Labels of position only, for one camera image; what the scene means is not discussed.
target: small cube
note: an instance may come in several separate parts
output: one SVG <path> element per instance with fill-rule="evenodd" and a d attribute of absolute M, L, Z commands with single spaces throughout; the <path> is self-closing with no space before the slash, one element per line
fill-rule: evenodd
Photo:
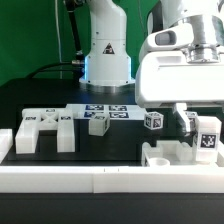
<path fill-rule="evenodd" d="M 158 112 L 149 112 L 145 114 L 144 126 L 150 130 L 163 128 L 163 115 Z"/>
<path fill-rule="evenodd" d="M 110 127 L 109 114 L 99 113 L 95 114 L 89 120 L 89 135 L 104 136 Z"/>

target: white cube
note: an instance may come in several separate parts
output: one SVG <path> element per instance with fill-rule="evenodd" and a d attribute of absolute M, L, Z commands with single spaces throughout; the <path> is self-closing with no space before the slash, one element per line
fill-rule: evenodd
<path fill-rule="evenodd" d="M 105 113 L 95 114 L 89 120 L 89 134 L 103 136 L 110 127 L 110 116 Z"/>
<path fill-rule="evenodd" d="M 218 142 L 221 132 L 221 121 L 216 117 L 196 118 L 196 135 L 193 138 L 193 154 L 195 161 L 216 162 Z"/>
<path fill-rule="evenodd" d="M 163 128 L 163 115 L 158 112 L 149 112 L 145 114 L 144 126 L 150 130 Z"/>

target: green wall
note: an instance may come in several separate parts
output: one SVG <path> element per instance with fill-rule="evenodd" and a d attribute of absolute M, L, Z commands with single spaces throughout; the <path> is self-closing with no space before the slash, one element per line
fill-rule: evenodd
<path fill-rule="evenodd" d="M 144 41 L 138 1 L 114 0 L 127 13 L 127 53 L 133 60 L 133 77 L 138 68 L 138 53 Z M 146 26 L 147 14 L 157 0 L 140 2 Z M 59 61 L 54 4 L 54 0 L 0 1 L 0 85 L 13 78 L 25 77 L 43 65 Z M 63 0 L 58 0 L 58 4 L 63 60 L 70 61 L 75 52 L 70 24 Z M 88 6 L 77 9 L 76 15 L 81 44 L 87 54 L 90 50 L 91 29 Z"/>

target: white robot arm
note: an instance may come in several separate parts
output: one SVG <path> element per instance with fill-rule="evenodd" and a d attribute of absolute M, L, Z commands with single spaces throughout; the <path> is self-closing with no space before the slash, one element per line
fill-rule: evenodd
<path fill-rule="evenodd" d="M 91 16 L 91 51 L 85 59 L 81 87 L 97 92 L 120 92 L 135 81 L 131 58 L 126 53 L 126 23 L 123 9 L 112 0 L 85 0 Z"/>
<path fill-rule="evenodd" d="M 223 0 L 161 0 L 163 27 L 142 45 L 136 75 L 136 103 L 145 108 L 173 106 L 185 123 L 183 110 L 224 102 Z"/>

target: white letter-shaped block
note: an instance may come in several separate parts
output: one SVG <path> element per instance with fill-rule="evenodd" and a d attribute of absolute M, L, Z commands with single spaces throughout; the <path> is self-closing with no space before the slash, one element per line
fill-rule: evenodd
<path fill-rule="evenodd" d="M 197 133 L 192 147 L 195 161 L 217 162 L 221 121 L 216 117 L 198 116 L 195 123 Z"/>
<path fill-rule="evenodd" d="M 145 114 L 144 126 L 150 130 L 163 128 L 163 115 L 158 112 L 149 112 Z"/>
<path fill-rule="evenodd" d="M 59 113 L 57 147 L 58 152 L 75 151 L 75 132 L 71 110 L 65 110 Z"/>
<path fill-rule="evenodd" d="M 39 112 L 27 112 L 16 135 L 16 153 L 35 153 L 39 135 Z"/>
<path fill-rule="evenodd" d="M 98 113 L 89 120 L 89 134 L 103 136 L 110 127 L 109 114 Z"/>

